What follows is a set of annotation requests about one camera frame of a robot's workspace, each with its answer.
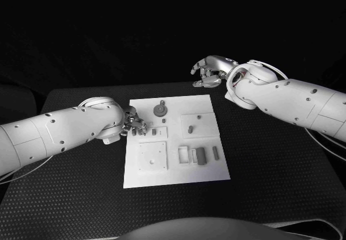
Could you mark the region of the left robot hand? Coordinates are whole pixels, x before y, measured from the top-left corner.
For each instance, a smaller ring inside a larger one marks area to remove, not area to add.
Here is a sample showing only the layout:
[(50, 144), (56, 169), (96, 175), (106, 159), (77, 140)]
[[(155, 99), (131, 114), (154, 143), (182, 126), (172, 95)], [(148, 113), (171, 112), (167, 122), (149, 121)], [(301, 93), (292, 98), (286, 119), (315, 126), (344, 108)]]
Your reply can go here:
[(146, 135), (146, 124), (145, 121), (139, 118), (136, 109), (132, 106), (126, 106), (122, 110), (123, 112), (123, 123), (119, 135), (125, 137), (128, 133), (132, 136), (135, 135)]

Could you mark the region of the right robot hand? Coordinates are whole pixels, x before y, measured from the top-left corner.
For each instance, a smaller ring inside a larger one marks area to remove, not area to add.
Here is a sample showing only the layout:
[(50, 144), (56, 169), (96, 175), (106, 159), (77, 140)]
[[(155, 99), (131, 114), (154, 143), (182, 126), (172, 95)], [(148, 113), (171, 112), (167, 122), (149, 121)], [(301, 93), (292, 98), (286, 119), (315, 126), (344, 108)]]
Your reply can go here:
[(191, 86), (194, 88), (217, 87), (237, 65), (230, 58), (208, 55), (191, 67), (190, 74), (192, 75), (198, 71), (200, 76), (200, 80), (194, 81)]

